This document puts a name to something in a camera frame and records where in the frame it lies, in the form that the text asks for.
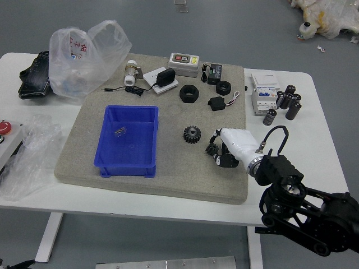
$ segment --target red button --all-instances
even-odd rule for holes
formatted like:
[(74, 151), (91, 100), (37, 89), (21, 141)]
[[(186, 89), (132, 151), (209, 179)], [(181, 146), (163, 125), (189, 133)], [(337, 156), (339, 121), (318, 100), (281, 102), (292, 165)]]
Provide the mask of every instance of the red button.
[(0, 122), (0, 135), (6, 135), (11, 131), (10, 122)]

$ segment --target gear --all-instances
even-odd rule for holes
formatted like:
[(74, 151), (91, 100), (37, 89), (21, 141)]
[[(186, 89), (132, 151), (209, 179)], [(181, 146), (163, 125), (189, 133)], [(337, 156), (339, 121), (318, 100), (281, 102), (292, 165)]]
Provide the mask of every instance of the gear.
[(206, 148), (206, 152), (210, 156), (218, 154), (218, 150), (219, 147), (215, 143), (209, 143), (208, 147)]
[(183, 132), (183, 138), (190, 144), (197, 143), (201, 139), (201, 130), (197, 126), (188, 126)]

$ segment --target black power adapter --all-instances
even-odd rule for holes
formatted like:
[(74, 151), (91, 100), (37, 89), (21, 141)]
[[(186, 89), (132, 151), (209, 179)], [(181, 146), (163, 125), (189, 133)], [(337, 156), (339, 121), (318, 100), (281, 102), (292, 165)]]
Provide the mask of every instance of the black power adapter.
[(176, 72), (172, 68), (166, 69), (157, 74), (156, 84), (159, 87), (167, 86), (174, 81), (175, 75)]

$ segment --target white circuit breaker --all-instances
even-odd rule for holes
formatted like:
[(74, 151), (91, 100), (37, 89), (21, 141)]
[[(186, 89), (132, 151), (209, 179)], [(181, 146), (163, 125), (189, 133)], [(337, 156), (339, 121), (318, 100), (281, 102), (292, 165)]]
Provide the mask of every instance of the white circuit breaker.
[(265, 115), (269, 109), (277, 109), (277, 91), (279, 83), (272, 72), (252, 73), (255, 85), (251, 95), (253, 110), (256, 115)]

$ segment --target metal base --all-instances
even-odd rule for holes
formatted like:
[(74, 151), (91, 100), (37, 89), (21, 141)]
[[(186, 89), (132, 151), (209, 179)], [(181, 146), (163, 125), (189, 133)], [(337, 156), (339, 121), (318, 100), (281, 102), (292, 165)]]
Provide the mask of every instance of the metal base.
[(169, 261), (147, 261), (126, 263), (105, 263), (96, 265), (96, 269), (236, 269), (233, 256), (171, 259)]
[(54, 246), (58, 228), (62, 220), (63, 213), (52, 212), (47, 222), (47, 226), (41, 240), (36, 262), (49, 262), (52, 247)]
[(260, 235), (254, 232), (255, 227), (247, 227), (249, 264), (251, 269), (263, 269)]

